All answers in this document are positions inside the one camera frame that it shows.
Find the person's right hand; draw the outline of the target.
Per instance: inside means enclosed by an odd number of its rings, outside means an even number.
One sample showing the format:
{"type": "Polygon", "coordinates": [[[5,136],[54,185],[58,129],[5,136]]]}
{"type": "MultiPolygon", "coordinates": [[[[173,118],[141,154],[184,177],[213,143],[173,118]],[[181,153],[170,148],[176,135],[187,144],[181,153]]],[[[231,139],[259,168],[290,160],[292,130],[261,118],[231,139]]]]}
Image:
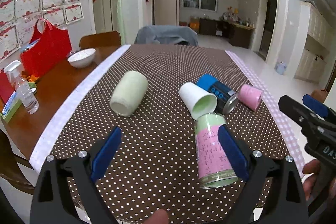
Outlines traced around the person's right hand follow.
{"type": "MultiPolygon", "coordinates": [[[[311,196],[311,192],[321,173],[320,170],[321,170],[321,162],[317,159],[308,162],[302,169],[303,174],[310,174],[310,176],[302,184],[306,200],[308,200],[311,196]]],[[[328,201],[331,202],[334,200],[335,200],[335,178],[333,178],[333,180],[330,183],[329,196],[328,196],[328,201]]]]}

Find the person's left hand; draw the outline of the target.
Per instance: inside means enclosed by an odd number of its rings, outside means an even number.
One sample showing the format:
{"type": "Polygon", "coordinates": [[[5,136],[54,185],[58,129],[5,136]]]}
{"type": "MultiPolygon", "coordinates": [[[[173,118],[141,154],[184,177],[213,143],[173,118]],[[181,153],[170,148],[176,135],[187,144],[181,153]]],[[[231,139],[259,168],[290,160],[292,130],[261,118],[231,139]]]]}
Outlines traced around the person's left hand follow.
{"type": "Polygon", "coordinates": [[[163,209],[156,210],[143,224],[169,224],[169,216],[163,209]]]}

